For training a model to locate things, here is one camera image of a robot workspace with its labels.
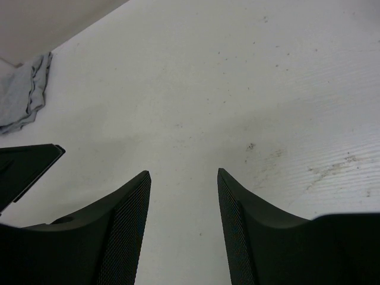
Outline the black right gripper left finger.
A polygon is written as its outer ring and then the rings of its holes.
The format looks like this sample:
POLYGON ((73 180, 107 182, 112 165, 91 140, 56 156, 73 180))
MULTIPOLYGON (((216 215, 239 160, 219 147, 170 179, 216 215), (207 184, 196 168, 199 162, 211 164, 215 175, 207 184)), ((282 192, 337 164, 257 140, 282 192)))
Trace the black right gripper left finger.
POLYGON ((2 284, 134 284, 150 202, 148 171, 50 224, 1 226, 2 284))

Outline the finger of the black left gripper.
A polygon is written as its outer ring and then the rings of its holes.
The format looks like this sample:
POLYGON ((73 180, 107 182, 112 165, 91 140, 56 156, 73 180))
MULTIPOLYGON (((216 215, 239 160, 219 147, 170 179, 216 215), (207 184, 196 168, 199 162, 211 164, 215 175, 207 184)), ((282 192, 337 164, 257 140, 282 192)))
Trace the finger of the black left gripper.
POLYGON ((56 144, 1 148, 1 211, 17 202, 64 154, 56 144))

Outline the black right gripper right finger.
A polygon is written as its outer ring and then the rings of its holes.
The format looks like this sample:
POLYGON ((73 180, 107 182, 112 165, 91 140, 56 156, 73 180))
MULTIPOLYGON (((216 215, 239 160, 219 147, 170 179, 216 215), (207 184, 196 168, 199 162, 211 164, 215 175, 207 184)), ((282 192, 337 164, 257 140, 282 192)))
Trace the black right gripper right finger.
POLYGON ((253 194, 225 169, 217 186, 233 284, 379 283, 379 214, 307 220, 253 194))

